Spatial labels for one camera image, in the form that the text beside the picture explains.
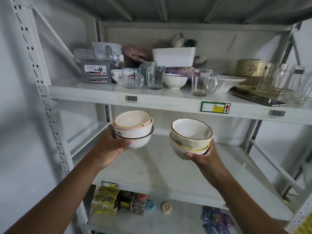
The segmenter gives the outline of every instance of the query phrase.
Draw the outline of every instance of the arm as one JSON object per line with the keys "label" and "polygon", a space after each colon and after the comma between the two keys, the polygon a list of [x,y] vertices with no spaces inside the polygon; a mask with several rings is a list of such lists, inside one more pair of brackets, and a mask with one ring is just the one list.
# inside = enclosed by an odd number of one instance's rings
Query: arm
{"label": "arm", "polygon": [[96,175],[125,150],[131,140],[113,138],[112,126],[100,141],[47,196],[5,234],[64,233]]}
{"label": "arm", "polygon": [[206,156],[189,153],[209,183],[218,190],[244,234],[287,234],[241,187],[222,163],[214,141]]}

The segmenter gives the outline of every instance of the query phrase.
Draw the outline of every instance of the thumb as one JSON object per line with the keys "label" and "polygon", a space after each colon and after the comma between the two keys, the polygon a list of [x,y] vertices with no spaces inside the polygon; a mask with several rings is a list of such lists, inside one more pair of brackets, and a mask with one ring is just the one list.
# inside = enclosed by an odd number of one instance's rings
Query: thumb
{"label": "thumb", "polygon": [[190,158],[196,165],[203,165],[204,164],[204,156],[199,155],[197,153],[187,153],[187,157]]}
{"label": "thumb", "polygon": [[120,148],[125,148],[131,143],[132,143],[131,139],[116,139],[112,144],[112,149],[116,150]]}

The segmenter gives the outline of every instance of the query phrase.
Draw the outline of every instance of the stack of bowls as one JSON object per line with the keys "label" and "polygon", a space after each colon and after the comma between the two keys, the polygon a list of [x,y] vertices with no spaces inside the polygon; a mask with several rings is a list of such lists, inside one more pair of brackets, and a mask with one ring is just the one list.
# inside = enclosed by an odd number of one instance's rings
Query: stack of bowls
{"label": "stack of bowls", "polygon": [[163,73],[163,81],[172,90],[179,90],[186,84],[187,80],[187,75]]}
{"label": "stack of bowls", "polygon": [[171,123],[170,145],[174,153],[184,160],[189,160],[186,156],[189,152],[204,155],[212,139],[213,130],[204,122],[180,118]]}
{"label": "stack of bowls", "polygon": [[113,121],[116,139],[131,139],[130,149],[147,144],[154,131],[154,119],[143,111],[128,111],[118,115]]}

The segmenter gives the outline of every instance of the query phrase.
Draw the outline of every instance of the bowl rim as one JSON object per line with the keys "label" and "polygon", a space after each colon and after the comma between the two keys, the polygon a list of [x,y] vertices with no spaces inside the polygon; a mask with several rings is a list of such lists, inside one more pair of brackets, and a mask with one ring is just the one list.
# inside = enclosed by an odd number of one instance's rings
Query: bowl rim
{"label": "bowl rim", "polygon": [[122,137],[121,135],[117,134],[117,133],[115,132],[114,129],[113,129],[113,131],[114,131],[114,134],[115,134],[115,135],[118,135],[119,137],[121,137],[121,138],[123,138],[123,139],[143,139],[143,138],[145,138],[145,137],[151,135],[151,134],[154,132],[154,126],[152,126],[152,130],[151,130],[151,132],[150,132],[148,135],[143,136],[143,137],[140,137],[140,138],[126,138],[126,137]]}
{"label": "bowl rim", "polygon": [[113,127],[117,128],[117,129],[121,129],[121,130],[133,130],[133,129],[139,129],[139,128],[144,128],[146,126],[150,126],[152,123],[154,122],[154,118],[151,117],[151,121],[144,125],[144,126],[136,126],[136,127],[122,127],[122,126],[116,126],[115,125],[115,120],[111,123]]}
{"label": "bowl rim", "polygon": [[[172,124],[173,124],[176,120],[179,120],[179,119],[190,119],[190,120],[195,120],[195,121],[199,121],[199,122],[201,122],[201,123],[204,123],[206,126],[208,126],[208,127],[210,128],[210,130],[211,130],[211,132],[212,132],[212,133],[211,133],[211,136],[210,136],[209,138],[206,138],[206,139],[191,139],[191,138],[185,137],[185,136],[183,136],[183,135],[180,135],[180,134],[177,133],[177,132],[174,130],[174,128],[172,127]],[[188,118],[188,117],[175,119],[175,120],[171,123],[171,129],[174,131],[174,133],[178,134],[179,136],[181,136],[181,137],[183,137],[183,138],[186,138],[186,139],[193,140],[193,141],[208,140],[208,139],[210,139],[210,138],[213,136],[213,130],[212,130],[212,128],[211,128],[209,125],[207,125],[205,122],[202,122],[202,121],[200,121],[200,120],[196,120],[196,119]]]}
{"label": "bowl rim", "polygon": [[[127,111],[127,112],[144,112],[144,113],[147,113],[147,112],[141,111],[141,110],[132,110],[132,111]],[[127,112],[123,112],[123,113],[119,114],[119,115],[114,119],[114,124],[115,124],[116,126],[118,126],[118,127],[123,127],[123,128],[142,127],[142,125],[141,125],[141,126],[126,127],[126,126],[120,126],[120,125],[116,124],[115,120],[116,120],[120,115],[122,115],[122,114],[124,114],[124,113],[127,113]],[[148,122],[149,120],[151,120],[151,115],[150,115],[149,113],[147,113],[147,114],[149,115],[149,119],[148,119],[146,122]]]}
{"label": "bowl rim", "polygon": [[178,75],[171,75],[171,74],[176,74],[176,73],[163,73],[164,75],[168,75],[168,76],[173,76],[173,77],[188,77],[187,75],[184,74],[178,74]]}
{"label": "bowl rim", "polygon": [[181,145],[178,145],[178,144],[172,139],[172,137],[171,137],[170,134],[169,134],[169,137],[170,137],[170,140],[172,140],[172,142],[174,142],[177,146],[179,146],[179,147],[181,147],[181,148],[184,148],[184,149],[187,149],[187,150],[190,150],[190,151],[201,152],[201,151],[203,151],[203,150],[205,150],[205,149],[208,149],[209,146],[210,146],[210,143],[209,143],[208,146],[207,146],[206,148],[201,149],[201,150],[189,149],[189,148],[183,147],[183,146],[181,146]]}

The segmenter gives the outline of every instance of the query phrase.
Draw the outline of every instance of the person's right hand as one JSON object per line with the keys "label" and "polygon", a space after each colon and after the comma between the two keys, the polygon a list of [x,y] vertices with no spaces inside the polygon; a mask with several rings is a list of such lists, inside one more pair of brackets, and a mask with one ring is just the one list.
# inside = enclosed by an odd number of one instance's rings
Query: person's right hand
{"label": "person's right hand", "polygon": [[221,161],[213,140],[210,142],[207,154],[188,153],[187,156],[198,166],[207,181],[215,188],[224,179],[232,178],[232,175]]}

